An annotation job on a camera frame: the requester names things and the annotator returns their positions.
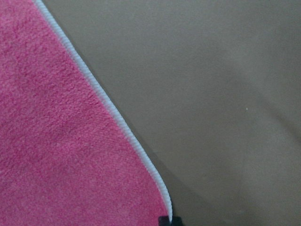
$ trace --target fuzzy pink fabric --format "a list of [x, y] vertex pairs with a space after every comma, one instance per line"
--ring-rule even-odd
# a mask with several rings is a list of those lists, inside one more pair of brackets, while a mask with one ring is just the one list
[[156, 226], [167, 210], [31, 0], [0, 0], [0, 226]]

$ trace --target white stitched edge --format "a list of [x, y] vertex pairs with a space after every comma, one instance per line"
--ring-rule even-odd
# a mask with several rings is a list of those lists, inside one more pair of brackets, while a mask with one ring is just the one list
[[81, 59], [81, 57], [78, 55], [76, 52], [75, 48], [71, 44], [70, 40], [68, 37], [65, 35], [65, 33], [62, 31], [61, 27], [57, 24], [55, 19], [52, 17], [46, 6], [41, 0], [33, 0], [33, 2], [36, 4], [37, 8], [40, 10], [42, 15], [45, 17], [46, 21], [49, 23], [50, 27], [53, 29], [53, 31], [57, 34], [59, 37], [61, 43], [65, 46], [69, 54], [71, 55], [73, 61], [78, 65], [79, 69], [81, 72], [84, 74], [86, 79], [89, 81], [95, 92], [97, 93], [98, 97], [100, 100], [103, 102], [104, 106], [109, 110], [110, 114], [112, 117], [115, 119], [116, 123], [118, 126], [123, 130], [125, 136], [127, 137], [128, 141], [130, 144], [133, 146], [133, 148], [136, 150], [138, 156], [144, 163], [147, 171], [149, 174], [152, 176], [154, 181], [157, 184], [157, 187], [159, 191], [161, 192], [163, 201], [165, 203], [165, 206], [168, 211], [168, 217], [169, 221], [172, 219], [173, 211], [172, 211], [172, 204], [170, 200], [170, 196], [168, 193], [168, 190], [166, 188], [166, 185], [164, 184], [160, 174], [158, 173], [157, 169], [147, 156], [145, 150], [137, 140], [137, 138], [134, 136], [132, 133], [131, 129], [128, 127], [127, 123], [113, 104], [111, 102], [110, 98], [108, 95], [105, 93], [103, 88], [100, 86], [96, 78], [93, 76], [93, 74], [90, 72], [88, 69], [87, 65], [85, 62]]

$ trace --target pink rug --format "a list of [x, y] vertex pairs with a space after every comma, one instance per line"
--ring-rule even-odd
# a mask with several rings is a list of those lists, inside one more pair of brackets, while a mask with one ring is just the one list
[[41, 1], [0, 0], [0, 226], [157, 226], [166, 187]]

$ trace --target gray surface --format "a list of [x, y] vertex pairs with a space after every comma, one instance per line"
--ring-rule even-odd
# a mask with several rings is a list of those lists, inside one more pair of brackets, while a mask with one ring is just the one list
[[187, 226], [301, 225], [301, 2], [45, 0]]

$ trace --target pink cloth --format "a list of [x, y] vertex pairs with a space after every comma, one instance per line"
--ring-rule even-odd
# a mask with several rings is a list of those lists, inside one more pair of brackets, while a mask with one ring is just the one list
[[152, 177], [31, 0], [0, 0], [0, 226], [156, 226]]

